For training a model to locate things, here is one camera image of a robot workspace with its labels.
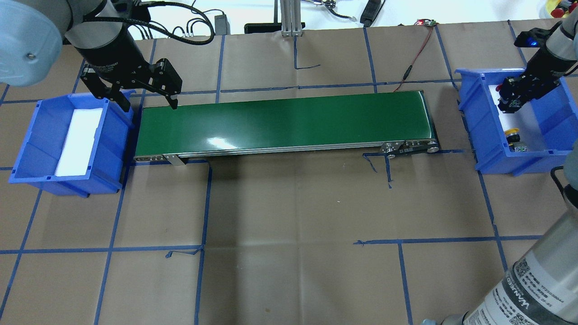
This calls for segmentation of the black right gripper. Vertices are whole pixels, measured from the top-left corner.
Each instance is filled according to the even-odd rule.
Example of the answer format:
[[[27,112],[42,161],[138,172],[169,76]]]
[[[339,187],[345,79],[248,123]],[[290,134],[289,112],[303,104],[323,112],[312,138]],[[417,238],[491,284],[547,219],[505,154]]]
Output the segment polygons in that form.
[[[553,54],[535,54],[519,77],[506,77],[501,84],[498,109],[504,114],[520,110],[520,101],[540,99],[560,85],[560,78],[570,69],[570,61]]]

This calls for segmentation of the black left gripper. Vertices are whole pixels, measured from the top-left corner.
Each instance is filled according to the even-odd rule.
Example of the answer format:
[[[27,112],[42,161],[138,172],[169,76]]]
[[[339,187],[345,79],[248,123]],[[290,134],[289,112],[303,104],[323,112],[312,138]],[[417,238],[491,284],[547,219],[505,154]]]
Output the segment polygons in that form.
[[[125,89],[144,88],[163,96],[176,110],[182,78],[167,58],[149,64],[123,23],[81,23],[72,28],[72,45],[85,59],[80,79],[97,99],[131,109]]]

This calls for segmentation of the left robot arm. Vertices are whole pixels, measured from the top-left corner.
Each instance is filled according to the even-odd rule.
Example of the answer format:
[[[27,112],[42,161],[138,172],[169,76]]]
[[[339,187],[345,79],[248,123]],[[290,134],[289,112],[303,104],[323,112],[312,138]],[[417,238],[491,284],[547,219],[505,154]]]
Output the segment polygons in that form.
[[[143,21],[120,15],[111,0],[3,0],[0,24],[2,83],[40,83],[68,41],[84,58],[80,79],[96,99],[129,111],[124,90],[141,88],[178,106],[179,74],[165,58],[155,64],[145,60],[129,32]]]

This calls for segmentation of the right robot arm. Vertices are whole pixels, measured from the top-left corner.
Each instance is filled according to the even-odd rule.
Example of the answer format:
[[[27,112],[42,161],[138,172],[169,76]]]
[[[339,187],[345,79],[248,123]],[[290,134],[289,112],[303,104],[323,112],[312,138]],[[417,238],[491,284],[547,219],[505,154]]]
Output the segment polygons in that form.
[[[479,172],[549,170],[565,213],[514,262],[473,310],[444,325],[577,323],[577,106],[563,77],[577,68],[577,2],[561,1],[562,21],[521,32],[535,48],[524,69],[458,69],[464,113]]]

